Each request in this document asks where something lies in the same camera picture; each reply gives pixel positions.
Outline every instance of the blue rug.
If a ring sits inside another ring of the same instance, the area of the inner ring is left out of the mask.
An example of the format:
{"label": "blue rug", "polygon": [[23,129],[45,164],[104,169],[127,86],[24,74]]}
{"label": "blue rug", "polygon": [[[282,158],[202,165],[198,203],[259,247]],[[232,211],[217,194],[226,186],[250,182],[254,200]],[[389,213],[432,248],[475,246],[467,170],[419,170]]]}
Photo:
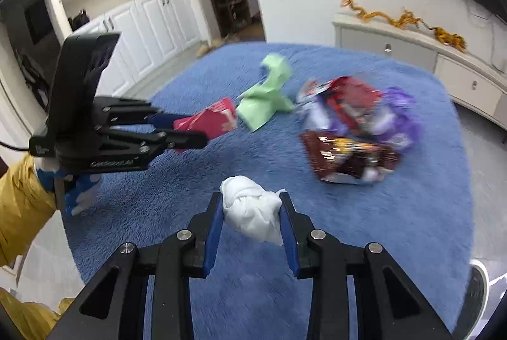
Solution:
{"label": "blue rug", "polygon": [[[225,178],[242,174],[266,190],[286,188],[296,210],[344,243],[382,243],[452,330],[468,278],[472,196],[456,111],[434,76],[366,53],[246,43],[197,61],[153,102],[194,113],[222,97],[236,99],[257,82],[270,52],[290,61],[295,76],[283,88],[289,96],[311,77],[355,74],[379,89],[398,85],[416,98],[422,142],[379,184],[326,184],[310,170],[295,115],[278,113],[255,133],[240,123],[203,150],[160,156],[146,172],[105,175],[97,206],[64,221],[83,280],[121,243],[147,246],[184,228]],[[293,278],[282,247],[226,225],[215,268],[207,280],[192,280],[191,295],[196,339],[306,338],[311,281]],[[354,324],[351,331],[357,338]],[[147,325],[145,338],[149,332]]]}

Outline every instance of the white tv stand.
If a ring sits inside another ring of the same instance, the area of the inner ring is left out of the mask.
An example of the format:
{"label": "white tv stand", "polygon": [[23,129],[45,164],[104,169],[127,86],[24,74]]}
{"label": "white tv stand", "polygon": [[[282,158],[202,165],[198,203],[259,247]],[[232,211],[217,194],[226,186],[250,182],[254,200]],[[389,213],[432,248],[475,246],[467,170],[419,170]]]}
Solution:
{"label": "white tv stand", "polygon": [[431,35],[375,19],[363,23],[354,15],[337,14],[333,25],[335,46],[424,68],[440,79],[453,101],[507,130],[507,78],[492,66],[442,45]]}

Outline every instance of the yellow jacket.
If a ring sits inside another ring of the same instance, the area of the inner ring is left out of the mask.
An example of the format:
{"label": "yellow jacket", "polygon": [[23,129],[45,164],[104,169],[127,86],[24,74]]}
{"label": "yellow jacket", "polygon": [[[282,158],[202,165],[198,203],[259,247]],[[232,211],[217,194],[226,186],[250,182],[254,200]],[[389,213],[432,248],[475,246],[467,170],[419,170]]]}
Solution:
{"label": "yellow jacket", "polygon": [[[44,190],[33,158],[25,155],[0,179],[0,267],[26,253],[55,210],[55,195]],[[28,340],[45,339],[60,318],[45,305],[21,303],[2,288],[0,304]]]}

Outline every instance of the blue gripper pad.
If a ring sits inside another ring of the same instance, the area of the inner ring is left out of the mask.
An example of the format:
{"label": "blue gripper pad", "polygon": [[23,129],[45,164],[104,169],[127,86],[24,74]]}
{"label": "blue gripper pad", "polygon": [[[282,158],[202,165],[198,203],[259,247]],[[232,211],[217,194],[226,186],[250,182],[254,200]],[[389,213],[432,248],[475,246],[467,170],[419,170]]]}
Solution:
{"label": "blue gripper pad", "polygon": [[206,243],[204,244],[204,262],[202,269],[204,270],[206,276],[209,275],[209,272],[215,265],[216,252],[219,248],[220,234],[223,224],[224,211],[222,210],[222,195],[220,193],[215,214],[213,215],[213,220],[211,222],[211,226],[209,227],[208,237],[206,239]]}
{"label": "blue gripper pad", "polygon": [[162,113],[148,118],[147,123],[158,129],[173,129],[173,123],[180,118],[189,117],[188,115],[174,115],[170,113]]}
{"label": "blue gripper pad", "polygon": [[287,256],[287,264],[292,270],[294,277],[299,275],[299,261],[298,261],[298,243],[292,229],[291,220],[288,217],[285,205],[280,207],[280,231],[282,233],[283,248],[285,248]]}

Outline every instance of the black cable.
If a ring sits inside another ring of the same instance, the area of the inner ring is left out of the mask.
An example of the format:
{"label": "black cable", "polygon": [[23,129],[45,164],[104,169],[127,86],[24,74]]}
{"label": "black cable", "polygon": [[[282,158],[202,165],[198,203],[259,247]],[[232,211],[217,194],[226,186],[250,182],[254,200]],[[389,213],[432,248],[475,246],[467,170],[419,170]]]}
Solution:
{"label": "black cable", "polygon": [[10,144],[6,144],[6,143],[4,143],[1,140],[0,140],[0,146],[4,146],[4,147],[9,148],[9,149],[14,150],[14,151],[30,151],[29,148],[11,146]]}

